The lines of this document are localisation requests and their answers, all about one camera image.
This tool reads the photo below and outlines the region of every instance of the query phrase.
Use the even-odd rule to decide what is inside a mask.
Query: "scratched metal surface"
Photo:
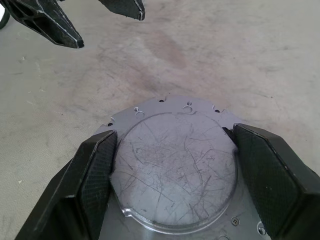
[[[112,129],[118,132],[119,146],[111,180],[114,192],[121,193],[118,197],[115,194],[110,197],[99,240],[270,240],[269,236],[262,236],[257,231],[261,220],[244,185],[241,171],[238,169],[237,175],[232,173],[232,169],[239,166],[237,154],[233,152],[235,146],[221,132],[221,127],[231,129],[234,123],[243,121],[227,110],[216,110],[218,108],[206,100],[167,95],[152,98],[113,115],[109,126],[102,125],[96,131],[95,134]],[[185,164],[181,164],[179,159],[183,159]],[[184,173],[179,165],[183,166],[185,173],[190,171],[191,175],[187,179],[182,177]],[[115,180],[115,176],[120,173],[123,179]],[[233,194],[232,181],[235,181]],[[219,185],[225,188],[224,191],[213,191],[219,189]],[[188,194],[194,189],[198,192],[194,195],[195,199]],[[188,209],[188,203],[184,204],[184,209],[181,204],[172,211],[172,214],[180,214],[180,218],[183,211],[187,212],[179,225],[179,222],[175,223],[177,218],[171,217],[171,209],[167,211],[166,207],[171,208],[170,200],[178,202],[183,197],[183,201],[191,204],[193,213],[190,206]],[[126,217],[131,212],[121,206],[121,198],[133,201],[137,210],[135,215]],[[206,204],[202,205],[204,199],[217,206],[210,208]],[[198,201],[199,206],[192,205]],[[210,224],[218,216],[219,208],[223,213]],[[212,219],[205,219],[208,214],[204,209]],[[239,219],[238,226],[232,225],[232,217]],[[147,218],[155,219],[158,223],[150,224]]]
[[[111,177],[124,214],[169,233],[210,224],[235,188],[236,148],[200,112],[141,121],[122,139]]]

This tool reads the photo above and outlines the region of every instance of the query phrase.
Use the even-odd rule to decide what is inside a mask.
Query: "carbon fiber texture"
[[[274,239],[299,198],[299,189],[262,137],[236,128],[244,180],[266,232]]]
[[[109,199],[109,174],[113,167],[117,135],[101,142],[94,153],[91,165],[80,189],[80,205],[92,240],[97,240]]]

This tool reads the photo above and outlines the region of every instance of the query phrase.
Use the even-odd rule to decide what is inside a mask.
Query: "circular metal disc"
[[[121,140],[111,176],[122,211],[168,234],[210,225],[235,190],[235,149],[220,125],[200,112],[142,120]]]

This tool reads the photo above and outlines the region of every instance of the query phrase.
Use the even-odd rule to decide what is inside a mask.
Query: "concrete floor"
[[[146,0],[146,19],[61,5],[83,49],[0,31],[0,240],[109,117],[148,98],[212,101],[281,135],[320,174],[318,0]]]

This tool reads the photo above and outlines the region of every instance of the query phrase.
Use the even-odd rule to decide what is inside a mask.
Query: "gray concrete surface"
[[[83,49],[12,19],[0,31],[0,240],[16,236],[83,140],[157,95],[228,108],[320,174],[318,0],[146,0],[144,22],[97,0],[61,5]]]

